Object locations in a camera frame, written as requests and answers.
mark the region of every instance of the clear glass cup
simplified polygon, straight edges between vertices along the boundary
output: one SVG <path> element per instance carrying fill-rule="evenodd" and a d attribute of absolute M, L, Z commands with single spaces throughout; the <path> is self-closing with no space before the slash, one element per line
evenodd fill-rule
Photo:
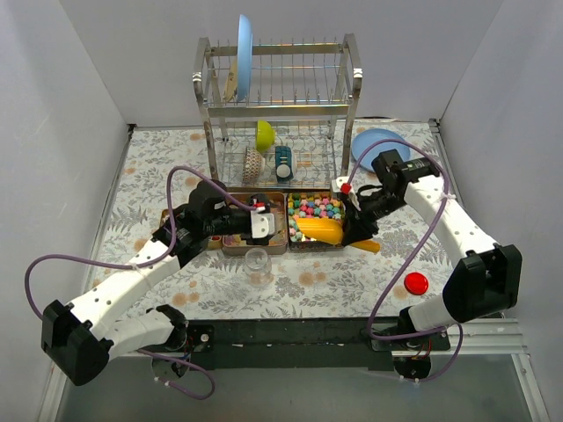
<path fill-rule="evenodd" d="M 252 248 L 245 254 L 245 273 L 251 286 L 262 287 L 274 280 L 272 260 L 261 248 Z"/>

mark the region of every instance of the blue plate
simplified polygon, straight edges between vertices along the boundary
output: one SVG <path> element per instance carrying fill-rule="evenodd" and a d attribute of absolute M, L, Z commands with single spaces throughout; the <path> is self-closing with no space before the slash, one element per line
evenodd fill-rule
<path fill-rule="evenodd" d="M 403 137 L 391 130 L 387 129 L 368 129 L 357 135 L 352 141 L 352 156 L 357 161 L 358 157 L 374 142 L 382 141 L 383 139 L 400 139 L 404 141 Z M 377 145 L 363 158 L 360 167 L 367 171 L 371 171 L 371 162 L 381 153 L 390 149 L 396 149 L 403 161 L 408 161 L 411 158 L 411 150 L 406 145 L 396 142 L 387 142 Z"/>
<path fill-rule="evenodd" d="M 252 24 L 245 15 L 238 20 L 237 101 L 244 101 L 250 93 L 252 75 Z"/>

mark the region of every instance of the red cap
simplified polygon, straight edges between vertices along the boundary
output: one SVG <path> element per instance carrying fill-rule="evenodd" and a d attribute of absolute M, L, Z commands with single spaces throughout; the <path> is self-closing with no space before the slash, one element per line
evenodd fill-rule
<path fill-rule="evenodd" d="M 405 288 L 412 295 L 424 295 L 428 290 L 428 279 L 421 273 L 407 274 Z"/>
<path fill-rule="evenodd" d="M 342 184 L 342 187 L 340 188 L 340 191 L 342 193 L 345 193 L 346 195 L 348 195 L 351 190 L 352 190 L 352 185 L 350 185 L 349 183 Z"/>

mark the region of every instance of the dish rack shelf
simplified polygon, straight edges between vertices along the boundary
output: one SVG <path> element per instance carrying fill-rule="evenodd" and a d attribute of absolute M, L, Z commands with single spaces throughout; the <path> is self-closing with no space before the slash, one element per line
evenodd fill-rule
<path fill-rule="evenodd" d="M 242 102 L 223 96 L 236 56 L 237 46 L 228 41 L 212 46 L 208 38 L 199 40 L 193 82 L 211 177 L 230 190 L 287 192 L 327 189 L 332 179 L 347 174 L 362 88 L 354 35 L 346 34 L 342 42 L 313 39 L 275 44 L 270 40 L 264 44 L 259 40 L 252 47 L 252 86 Z M 335 136 L 336 121 L 344 117 L 343 134 Z M 257 120 L 267 120 L 274 127 L 275 145 L 287 145 L 297 154 L 293 180 L 277 182 L 272 149 L 264 155 L 266 169 L 260 178 L 243 183 L 245 148 L 254 148 Z"/>

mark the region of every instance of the dish rack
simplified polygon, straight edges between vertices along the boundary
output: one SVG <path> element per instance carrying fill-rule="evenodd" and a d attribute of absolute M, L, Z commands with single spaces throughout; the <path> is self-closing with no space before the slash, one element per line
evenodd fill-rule
<path fill-rule="evenodd" d="M 230 190 L 284 192 L 324 190 L 346 175 L 356 108 L 362 88 L 362 65 L 355 36 L 342 42 L 261 40 L 252 47 L 252 85 L 245 101 L 222 95 L 237 46 L 200 38 L 194 65 L 194 90 L 207 140 L 211 177 Z M 346 117 L 343 133 L 338 118 Z M 254 148 L 256 121 L 266 120 L 276 132 L 275 145 L 297 155 L 297 172 L 289 182 L 275 177 L 274 147 L 265 155 L 258 180 L 243 183 L 246 147 Z M 218 123 L 215 129 L 212 121 Z"/>

